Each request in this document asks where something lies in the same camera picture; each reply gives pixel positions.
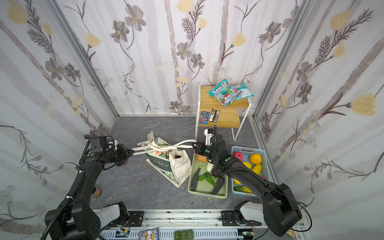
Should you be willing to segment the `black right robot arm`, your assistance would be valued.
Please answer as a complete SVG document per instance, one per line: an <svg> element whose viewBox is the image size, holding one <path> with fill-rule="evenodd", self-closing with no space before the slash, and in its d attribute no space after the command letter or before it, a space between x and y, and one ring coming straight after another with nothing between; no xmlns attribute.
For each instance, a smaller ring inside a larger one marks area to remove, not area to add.
<svg viewBox="0 0 384 240"><path fill-rule="evenodd" d="M238 158L230 155L222 136L217 129L210 129L214 134L210 145L203 142L192 144L195 153L208 158L219 175L226 175L240 181L253 194L257 195L263 205L264 221L278 237L302 219L299 203L295 200L291 189L285 185L272 183L252 170L248 169Z"/></svg>

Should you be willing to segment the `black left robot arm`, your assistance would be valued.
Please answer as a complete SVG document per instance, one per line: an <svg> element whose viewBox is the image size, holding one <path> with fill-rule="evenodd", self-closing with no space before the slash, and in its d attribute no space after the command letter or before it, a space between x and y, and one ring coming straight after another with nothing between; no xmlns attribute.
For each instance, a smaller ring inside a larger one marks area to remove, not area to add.
<svg viewBox="0 0 384 240"><path fill-rule="evenodd" d="M95 240L109 224L125 225L132 218L123 202L95 212L90 207L96 181L102 171L118 167L135 153L111 136L91 137L87 141L77 166L78 173L64 200L45 216L43 240Z"/></svg>

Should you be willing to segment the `cream canvas grocery bag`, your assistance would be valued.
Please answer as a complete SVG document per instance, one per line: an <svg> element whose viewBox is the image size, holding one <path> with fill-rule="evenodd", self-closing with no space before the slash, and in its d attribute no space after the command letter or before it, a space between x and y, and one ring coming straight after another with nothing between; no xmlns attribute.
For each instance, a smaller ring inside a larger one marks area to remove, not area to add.
<svg viewBox="0 0 384 240"><path fill-rule="evenodd" d="M191 174L192 162L186 149L191 149L196 140L184 140L174 145L162 138L148 134L148 140L138 143L134 155L145 154L147 162L173 185L179 188Z"/></svg>

